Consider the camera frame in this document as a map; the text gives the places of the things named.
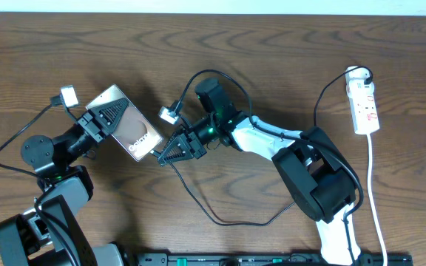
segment power strip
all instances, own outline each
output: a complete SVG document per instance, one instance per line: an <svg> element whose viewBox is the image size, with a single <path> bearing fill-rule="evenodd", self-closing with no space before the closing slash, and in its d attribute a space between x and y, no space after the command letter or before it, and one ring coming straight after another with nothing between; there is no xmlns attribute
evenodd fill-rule
<svg viewBox="0 0 426 266"><path fill-rule="evenodd" d="M382 250L382 266L388 266L388 255L385 249L384 237L377 217L376 204L372 190L372 169L373 169L373 146L371 133L379 129L379 119L377 118L376 101L374 99L374 83L365 82L371 73L364 68L350 66L346 71L346 93L351 105L351 116L353 117L354 132L365 134L368 138L369 166L368 166L368 196L371 204L374 224L376 226L377 237Z"/></svg>
<svg viewBox="0 0 426 266"><path fill-rule="evenodd" d="M354 68L356 66L350 66L346 71ZM365 68L355 69L345 75L346 93L351 105L351 116L356 134L370 134L379 129L374 82L365 84L365 79L369 76L370 73Z"/></svg>

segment smartphone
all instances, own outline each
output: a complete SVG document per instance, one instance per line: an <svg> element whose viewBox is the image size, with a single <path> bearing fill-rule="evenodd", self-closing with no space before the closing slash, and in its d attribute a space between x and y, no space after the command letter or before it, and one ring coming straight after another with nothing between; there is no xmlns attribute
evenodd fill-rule
<svg viewBox="0 0 426 266"><path fill-rule="evenodd" d="M129 105L112 136L138 162L161 143L163 138L125 94L113 84L88 103L86 108L91 109L121 98L126 98Z"/></svg>

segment plug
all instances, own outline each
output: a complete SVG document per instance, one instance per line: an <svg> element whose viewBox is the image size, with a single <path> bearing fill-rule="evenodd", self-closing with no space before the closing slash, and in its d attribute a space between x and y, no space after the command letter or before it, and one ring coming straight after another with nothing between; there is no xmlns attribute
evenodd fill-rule
<svg viewBox="0 0 426 266"><path fill-rule="evenodd" d="M346 71L356 68L350 66ZM376 101L374 98L374 83L372 74L366 68L355 69L345 75L346 94L351 106L354 132L370 134L379 129Z"/></svg>
<svg viewBox="0 0 426 266"><path fill-rule="evenodd" d="M60 88L62 103L67 108L76 107L79 105L77 94L73 85L63 86Z"/></svg>
<svg viewBox="0 0 426 266"><path fill-rule="evenodd" d="M178 104L178 100L174 101L170 108L162 106L159 111L159 117L172 125L175 125L180 117L178 113L180 112L180 109L182 109L182 106L183 103Z"/></svg>

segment wooden table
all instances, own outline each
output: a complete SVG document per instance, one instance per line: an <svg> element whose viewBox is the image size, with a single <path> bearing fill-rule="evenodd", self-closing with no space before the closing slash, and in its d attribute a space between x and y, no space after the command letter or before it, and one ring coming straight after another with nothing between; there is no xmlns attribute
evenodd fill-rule
<svg viewBox="0 0 426 266"><path fill-rule="evenodd" d="M173 128L157 117L159 108L170 106L205 68L244 85L265 121L306 130L321 89L355 64L375 74L381 129L373 134L373 181L388 251L408 252L415 265L426 265L425 17L0 13L0 145L67 84L84 105L116 83L168 137ZM225 87L245 109L240 92ZM318 124L366 191L366 139L354 134L344 87L342 79L325 93ZM203 114L193 92L183 111L192 120ZM0 161L29 170L19 155L22 142L33 134L55 137L70 125L62 108L49 111ZM97 160L77 163L95 185L77 216L93 246L118 240L134 249L192 253L320 249L314 222L296 206L265 228L212 224L173 170L153 157L136 163L114 140L102 143ZM220 147L178 168L224 220L265 222L291 201L272 163L255 154ZM33 204L40 194L35 183L0 168L0 221ZM357 241L380 252L365 196L354 215Z"/></svg>

